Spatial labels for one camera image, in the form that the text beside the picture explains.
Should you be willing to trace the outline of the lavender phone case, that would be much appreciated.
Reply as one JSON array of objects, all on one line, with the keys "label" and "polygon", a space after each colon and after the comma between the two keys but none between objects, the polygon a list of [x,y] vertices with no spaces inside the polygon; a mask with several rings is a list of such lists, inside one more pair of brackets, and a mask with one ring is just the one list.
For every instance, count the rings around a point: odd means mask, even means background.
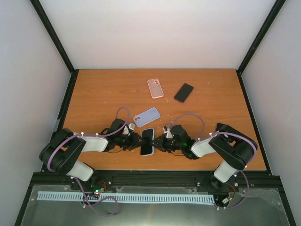
[{"label": "lavender phone case", "polygon": [[160,117],[161,117],[161,115],[160,115],[159,111],[155,107],[153,107],[153,108],[150,108],[150,109],[134,116],[133,120],[134,120],[134,123],[136,124],[136,126],[141,128]]}]

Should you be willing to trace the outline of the black smartphone dark blue edge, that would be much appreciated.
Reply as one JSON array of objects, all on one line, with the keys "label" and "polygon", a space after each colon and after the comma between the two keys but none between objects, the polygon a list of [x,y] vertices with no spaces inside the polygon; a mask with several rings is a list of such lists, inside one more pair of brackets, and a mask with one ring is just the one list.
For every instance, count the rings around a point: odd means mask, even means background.
[{"label": "black smartphone dark blue edge", "polygon": [[223,123],[217,123],[215,131],[219,131],[223,125]]}]

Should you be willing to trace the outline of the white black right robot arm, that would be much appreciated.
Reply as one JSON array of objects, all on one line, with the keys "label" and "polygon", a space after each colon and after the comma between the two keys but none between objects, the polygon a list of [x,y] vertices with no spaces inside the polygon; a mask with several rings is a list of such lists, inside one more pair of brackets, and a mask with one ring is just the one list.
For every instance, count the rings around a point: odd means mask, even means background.
[{"label": "white black right robot arm", "polygon": [[217,125],[216,132],[203,139],[192,139],[181,125],[164,127],[164,134],[152,140],[150,145],[168,153],[180,150],[190,160],[217,153],[222,162],[214,171],[214,177],[221,183],[242,171],[258,149],[251,138],[222,123]]}]

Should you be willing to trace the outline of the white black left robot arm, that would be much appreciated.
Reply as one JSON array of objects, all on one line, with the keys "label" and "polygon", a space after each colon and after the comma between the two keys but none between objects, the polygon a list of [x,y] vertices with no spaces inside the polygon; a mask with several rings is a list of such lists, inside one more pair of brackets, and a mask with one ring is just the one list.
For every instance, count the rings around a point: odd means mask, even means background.
[{"label": "white black left robot arm", "polygon": [[95,170],[78,160],[84,152],[108,152],[119,146],[122,151],[133,150],[145,144],[145,140],[134,132],[135,125],[116,118],[109,128],[100,133],[78,134],[69,129],[60,130],[42,149],[39,159],[47,169],[59,175],[67,175],[81,180],[86,189],[94,189],[98,184]]}]

